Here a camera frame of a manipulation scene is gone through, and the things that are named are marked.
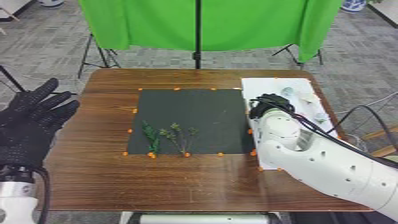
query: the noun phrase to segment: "wooden table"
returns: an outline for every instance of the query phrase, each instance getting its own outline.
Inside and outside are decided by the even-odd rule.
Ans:
[[[123,156],[139,88],[231,89],[242,87],[243,77],[307,78],[336,122],[320,86],[302,71],[98,70],[48,158],[52,210],[370,211],[318,193],[284,172],[259,172],[249,155]]]

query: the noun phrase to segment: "robotic hand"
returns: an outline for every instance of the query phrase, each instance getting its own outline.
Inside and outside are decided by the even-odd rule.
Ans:
[[[322,133],[281,96],[265,94],[252,101],[259,164],[281,167],[323,194],[366,205],[398,221],[396,164]]]
[[[78,102],[59,106],[71,97],[64,92],[48,98],[59,87],[50,79],[32,92],[21,92],[0,112],[0,209],[4,224],[32,224],[37,205],[32,173],[44,176],[43,160],[52,148],[55,133],[73,117]]]

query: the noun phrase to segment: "black glove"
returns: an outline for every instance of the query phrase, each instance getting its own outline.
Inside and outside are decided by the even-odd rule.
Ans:
[[[57,107],[71,97],[69,92],[46,99],[57,87],[59,81],[50,79],[32,92],[16,94],[0,112],[0,165],[43,166],[55,133],[80,106],[71,101]]]

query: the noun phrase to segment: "tripod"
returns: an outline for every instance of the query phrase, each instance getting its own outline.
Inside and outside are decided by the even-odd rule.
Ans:
[[[94,35],[91,33],[89,41],[87,41],[87,45],[85,45],[85,50],[83,50],[83,59],[82,59],[82,64],[80,64],[80,68],[78,68],[78,78],[82,78],[83,66],[85,65],[96,66],[99,68],[112,68],[112,67],[119,67],[121,68],[121,65],[119,65],[119,63],[115,61],[115,58],[114,58],[114,55],[117,55],[115,51],[112,49],[101,49],[98,44],[96,44],[96,49],[98,49],[98,53],[99,53],[99,56],[101,56],[103,65],[96,65],[96,64],[87,62],[87,55],[89,55],[89,50],[91,50],[92,39],[94,39]],[[108,55],[108,59],[114,61],[114,65],[108,64],[108,60],[105,58],[103,50],[105,50],[105,53]]]
[[[18,91],[20,92],[27,92],[25,88],[21,87],[20,82],[16,81],[16,79],[14,79],[11,73],[5,70],[5,68],[4,68],[2,65],[0,65],[0,72],[4,73],[4,76],[5,76],[7,80],[11,81],[11,83],[12,83],[14,87],[16,87]]]
[[[300,66],[300,68],[302,68],[302,67],[304,67],[304,63],[298,62],[298,60],[297,60],[297,58],[295,58],[295,55],[293,55],[293,53],[291,53],[291,51],[290,51],[290,47],[291,47],[291,46],[293,46],[293,44],[290,44],[290,45],[277,51],[277,53],[275,53],[272,56],[275,56],[282,51],[288,51],[290,56],[291,56],[293,61],[295,61],[295,64],[297,64],[297,65]],[[316,53],[314,57],[320,58],[320,65],[323,65],[323,56],[322,56],[322,51],[320,51],[320,50],[318,50],[318,53]]]
[[[195,60],[195,69],[201,69],[203,60],[203,0],[195,0],[195,52],[192,54]]]

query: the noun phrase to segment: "green screen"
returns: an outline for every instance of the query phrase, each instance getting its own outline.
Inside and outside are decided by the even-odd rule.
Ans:
[[[195,50],[195,0],[80,0],[103,48]],[[316,55],[341,0],[203,0],[203,50],[297,44]]]

